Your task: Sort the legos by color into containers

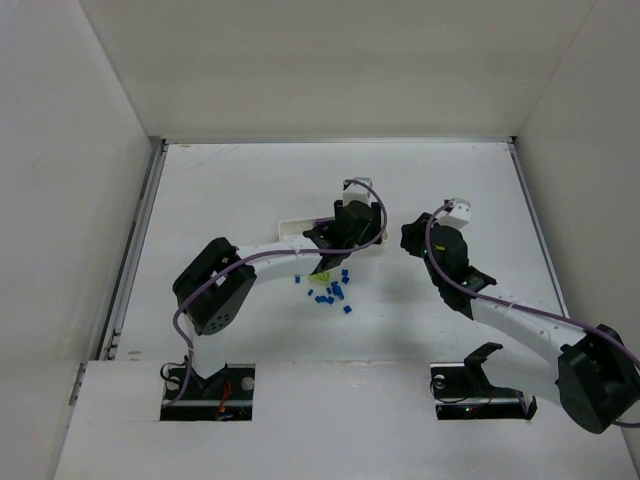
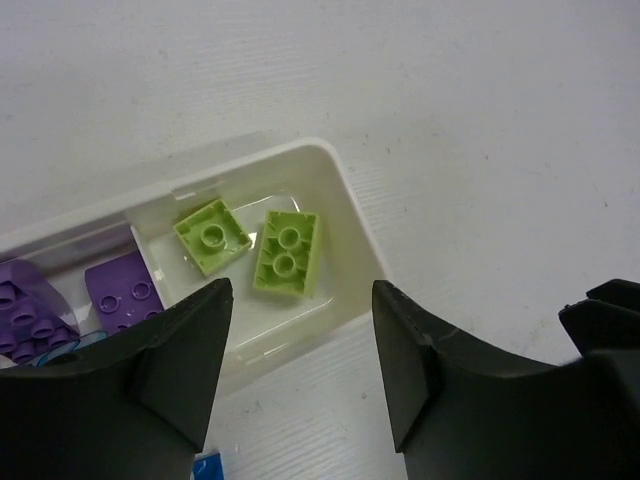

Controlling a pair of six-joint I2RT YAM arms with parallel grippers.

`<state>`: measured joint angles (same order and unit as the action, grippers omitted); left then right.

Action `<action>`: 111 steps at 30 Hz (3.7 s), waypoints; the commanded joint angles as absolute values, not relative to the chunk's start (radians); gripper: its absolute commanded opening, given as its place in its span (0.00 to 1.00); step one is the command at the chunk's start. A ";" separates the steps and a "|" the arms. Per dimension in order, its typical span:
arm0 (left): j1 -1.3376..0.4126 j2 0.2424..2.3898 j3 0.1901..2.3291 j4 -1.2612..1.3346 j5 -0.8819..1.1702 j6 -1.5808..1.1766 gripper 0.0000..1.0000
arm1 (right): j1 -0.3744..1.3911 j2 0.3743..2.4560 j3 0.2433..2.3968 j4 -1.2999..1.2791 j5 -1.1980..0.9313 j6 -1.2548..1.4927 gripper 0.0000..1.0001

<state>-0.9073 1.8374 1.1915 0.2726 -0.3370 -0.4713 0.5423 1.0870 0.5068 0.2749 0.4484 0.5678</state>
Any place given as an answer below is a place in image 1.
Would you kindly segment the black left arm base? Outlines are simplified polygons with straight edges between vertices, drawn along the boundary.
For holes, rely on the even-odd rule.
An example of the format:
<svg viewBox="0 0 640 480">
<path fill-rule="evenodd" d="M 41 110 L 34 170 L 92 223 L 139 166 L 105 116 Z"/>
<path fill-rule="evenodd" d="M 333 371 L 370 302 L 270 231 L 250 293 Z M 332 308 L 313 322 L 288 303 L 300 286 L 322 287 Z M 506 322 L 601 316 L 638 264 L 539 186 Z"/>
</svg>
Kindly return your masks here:
<svg viewBox="0 0 640 480">
<path fill-rule="evenodd" d="M 186 374 L 185 364 L 161 367 L 164 382 L 160 420 L 169 422 L 244 422 L 253 417 L 256 369 L 253 364 L 227 364 L 203 380 L 191 374 L 178 399 Z"/>
</svg>

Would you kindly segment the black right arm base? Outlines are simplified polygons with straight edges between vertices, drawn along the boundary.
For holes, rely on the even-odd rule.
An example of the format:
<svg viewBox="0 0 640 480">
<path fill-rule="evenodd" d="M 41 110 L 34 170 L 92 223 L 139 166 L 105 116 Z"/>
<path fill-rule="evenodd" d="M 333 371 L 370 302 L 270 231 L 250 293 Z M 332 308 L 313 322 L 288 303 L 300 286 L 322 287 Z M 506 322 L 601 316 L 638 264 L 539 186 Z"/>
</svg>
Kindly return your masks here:
<svg viewBox="0 0 640 480">
<path fill-rule="evenodd" d="M 484 364 L 503 346 L 487 342 L 461 362 L 430 364 L 429 389 L 439 421 L 524 420 L 537 412 L 535 396 L 491 384 Z"/>
</svg>

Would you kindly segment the green lego brick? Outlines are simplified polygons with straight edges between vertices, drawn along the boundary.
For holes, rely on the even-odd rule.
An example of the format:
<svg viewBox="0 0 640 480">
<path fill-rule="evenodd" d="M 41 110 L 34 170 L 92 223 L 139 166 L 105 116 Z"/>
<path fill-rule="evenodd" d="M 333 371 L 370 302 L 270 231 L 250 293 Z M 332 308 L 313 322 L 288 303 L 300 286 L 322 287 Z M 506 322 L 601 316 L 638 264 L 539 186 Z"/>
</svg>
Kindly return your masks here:
<svg viewBox="0 0 640 480">
<path fill-rule="evenodd" d="M 310 275 L 309 280 L 314 283 L 328 285 L 331 283 L 331 273 L 329 271 L 316 273 L 316 274 Z"/>
</svg>

